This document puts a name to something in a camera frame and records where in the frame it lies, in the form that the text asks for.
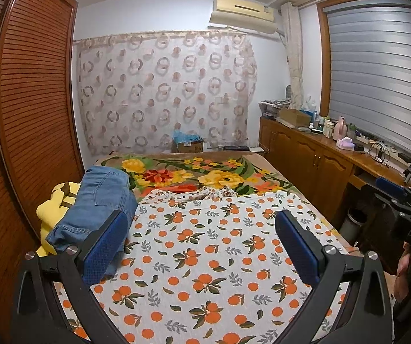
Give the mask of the right hand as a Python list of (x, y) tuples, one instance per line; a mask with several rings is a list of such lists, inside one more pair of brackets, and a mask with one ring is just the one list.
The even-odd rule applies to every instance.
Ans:
[(394, 280), (393, 295), (397, 302), (402, 302), (409, 292), (411, 278), (411, 245), (406, 241), (403, 244), (404, 252), (399, 259), (397, 274)]

